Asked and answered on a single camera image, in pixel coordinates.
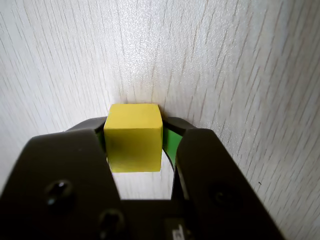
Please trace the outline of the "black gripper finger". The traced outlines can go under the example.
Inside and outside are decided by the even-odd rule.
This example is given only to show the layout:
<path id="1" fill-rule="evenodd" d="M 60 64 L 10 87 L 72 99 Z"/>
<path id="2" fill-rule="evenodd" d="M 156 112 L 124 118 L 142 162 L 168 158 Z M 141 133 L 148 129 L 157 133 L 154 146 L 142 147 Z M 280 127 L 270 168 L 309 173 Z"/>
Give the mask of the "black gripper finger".
<path id="1" fill-rule="evenodd" d="M 105 121 L 91 118 L 27 142 L 0 197 L 1 239 L 125 239 L 104 147 Z"/>
<path id="2" fill-rule="evenodd" d="M 163 127 L 181 137 L 175 154 L 181 190 L 192 206 L 197 240 L 282 240 L 284 237 L 215 132 L 179 117 Z"/>

